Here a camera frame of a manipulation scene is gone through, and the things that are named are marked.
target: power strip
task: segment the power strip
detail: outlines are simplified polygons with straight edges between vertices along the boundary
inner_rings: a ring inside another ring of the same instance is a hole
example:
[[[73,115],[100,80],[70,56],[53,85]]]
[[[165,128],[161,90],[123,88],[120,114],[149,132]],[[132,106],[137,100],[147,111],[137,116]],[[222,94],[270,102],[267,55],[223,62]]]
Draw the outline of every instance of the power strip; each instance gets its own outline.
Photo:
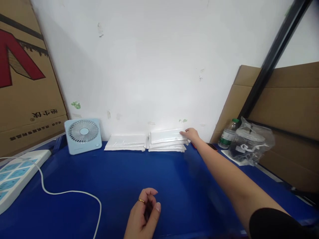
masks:
[[[15,158],[0,169],[0,214],[19,196],[43,163],[50,157],[49,150],[38,150]]]

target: bottle label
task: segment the bottle label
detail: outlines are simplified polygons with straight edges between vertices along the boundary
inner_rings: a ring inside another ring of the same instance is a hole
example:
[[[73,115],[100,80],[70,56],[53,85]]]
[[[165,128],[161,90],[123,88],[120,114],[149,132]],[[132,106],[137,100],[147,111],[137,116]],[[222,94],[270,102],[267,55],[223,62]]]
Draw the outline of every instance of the bottle label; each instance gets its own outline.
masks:
[[[224,145],[230,145],[234,136],[235,136],[235,134],[227,133],[226,131],[224,131],[219,142],[224,144]]]

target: white cable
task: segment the white cable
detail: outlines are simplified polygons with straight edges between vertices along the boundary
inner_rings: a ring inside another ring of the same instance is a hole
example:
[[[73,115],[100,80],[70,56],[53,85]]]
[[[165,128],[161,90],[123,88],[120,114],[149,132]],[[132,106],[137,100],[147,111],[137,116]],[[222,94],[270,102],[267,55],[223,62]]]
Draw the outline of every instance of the white cable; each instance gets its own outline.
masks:
[[[26,160],[26,159],[29,159],[29,158],[22,158],[22,157],[3,157],[3,158],[0,158],[0,159],[6,159],[6,158],[17,158],[17,159],[25,159],[25,160]],[[43,180],[43,174],[42,174],[41,169],[40,169],[39,166],[36,165],[35,163],[33,163],[33,164],[34,164],[34,166],[36,166],[36,167],[39,169],[39,172],[40,172],[40,174],[41,174],[41,185],[42,185],[42,189],[43,189],[43,191],[46,192],[47,194],[50,194],[50,195],[59,195],[59,194],[64,194],[64,193],[83,193],[83,194],[87,194],[87,195],[89,195],[89,196],[95,198],[95,199],[99,202],[99,204],[100,204],[100,214],[99,214],[99,219],[98,219],[98,221],[97,221],[95,233],[94,233],[94,236],[93,236],[93,239],[95,239],[96,233],[97,233],[97,229],[99,228],[100,219],[101,219],[101,212],[102,212],[102,203],[101,203],[101,201],[100,201],[96,196],[94,196],[94,195],[92,195],[92,194],[90,194],[90,193],[87,193],[87,192],[83,192],[83,191],[74,191],[74,190],[71,190],[71,191],[66,191],[66,192],[61,192],[61,193],[51,193],[51,192],[47,191],[47,190],[45,189],[45,187],[44,187],[44,180]]]

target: light blue fan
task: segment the light blue fan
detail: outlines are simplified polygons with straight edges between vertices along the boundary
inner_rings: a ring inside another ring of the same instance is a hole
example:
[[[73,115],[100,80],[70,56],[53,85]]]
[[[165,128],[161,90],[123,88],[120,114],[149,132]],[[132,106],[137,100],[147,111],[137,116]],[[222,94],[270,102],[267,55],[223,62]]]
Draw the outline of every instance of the light blue fan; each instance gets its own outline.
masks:
[[[69,153],[72,155],[102,147],[98,119],[74,119],[64,123]]]

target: black sleeve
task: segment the black sleeve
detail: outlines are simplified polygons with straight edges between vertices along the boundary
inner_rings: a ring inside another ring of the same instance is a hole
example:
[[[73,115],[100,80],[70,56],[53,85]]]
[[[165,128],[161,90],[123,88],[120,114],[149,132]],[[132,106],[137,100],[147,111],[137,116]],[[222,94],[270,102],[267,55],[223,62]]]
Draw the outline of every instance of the black sleeve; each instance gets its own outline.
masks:
[[[291,216],[273,208],[255,211],[249,220],[251,239],[316,238]]]

